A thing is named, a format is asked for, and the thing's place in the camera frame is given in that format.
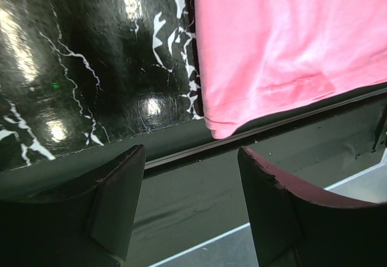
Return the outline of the light pink t-shirt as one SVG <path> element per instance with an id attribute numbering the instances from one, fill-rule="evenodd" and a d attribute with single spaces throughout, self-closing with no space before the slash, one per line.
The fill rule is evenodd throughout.
<path id="1" fill-rule="evenodd" d="M 195 0 L 204 120 L 251 120 L 386 82 L 386 0 Z"/>

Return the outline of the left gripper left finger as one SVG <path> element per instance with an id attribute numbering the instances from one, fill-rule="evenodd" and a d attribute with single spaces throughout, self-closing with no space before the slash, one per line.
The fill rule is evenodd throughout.
<path id="1" fill-rule="evenodd" d="M 36 194 L 1 200 L 2 266 L 121 266 L 145 170 L 145 148 Z"/>

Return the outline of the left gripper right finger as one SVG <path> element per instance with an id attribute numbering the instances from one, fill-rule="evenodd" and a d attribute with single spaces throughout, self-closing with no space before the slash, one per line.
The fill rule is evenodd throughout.
<path id="1" fill-rule="evenodd" d="M 386 204 L 329 192 L 249 148 L 238 165 L 260 266 L 385 266 Z"/>

